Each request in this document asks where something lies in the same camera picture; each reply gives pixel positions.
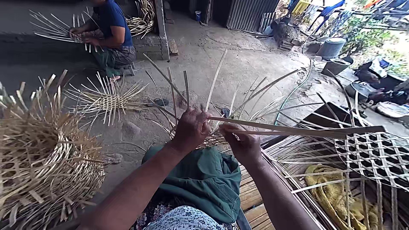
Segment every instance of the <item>green sarong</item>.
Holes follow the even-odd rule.
[[[161,148],[149,148],[142,164]],[[184,198],[217,222],[233,223],[240,210],[240,180],[235,157],[213,147],[194,150],[185,156],[159,189]]]

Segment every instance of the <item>blue bucket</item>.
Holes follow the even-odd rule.
[[[196,21],[200,22],[200,15],[202,14],[202,12],[197,10],[195,11],[195,14],[196,14]]]

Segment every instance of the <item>flip-flop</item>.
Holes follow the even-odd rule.
[[[152,107],[152,106],[155,106],[155,104],[157,104],[159,106],[167,106],[167,105],[169,105],[169,100],[164,98],[163,101],[162,101],[162,99],[156,98],[155,100],[153,100],[152,103],[146,104],[146,106]]]
[[[224,114],[225,117],[229,117],[230,110],[228,108],[222,108],[222,114]]]

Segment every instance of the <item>wooden stool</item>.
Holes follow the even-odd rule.
[[[122,76],[125,77],[125,71],[126,70],[130,70],[130,72],[132,73],[132,76],[135,76],[135,65],[133,64],[133,62],[131,64],[128,65],[120,65],[118,66],[118,68],[120,69]]]

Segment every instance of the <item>corrugated metal sheet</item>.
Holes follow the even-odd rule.
[[[233,0],[227,28],[257,31],[263,13],[275,11],[278,0]]]

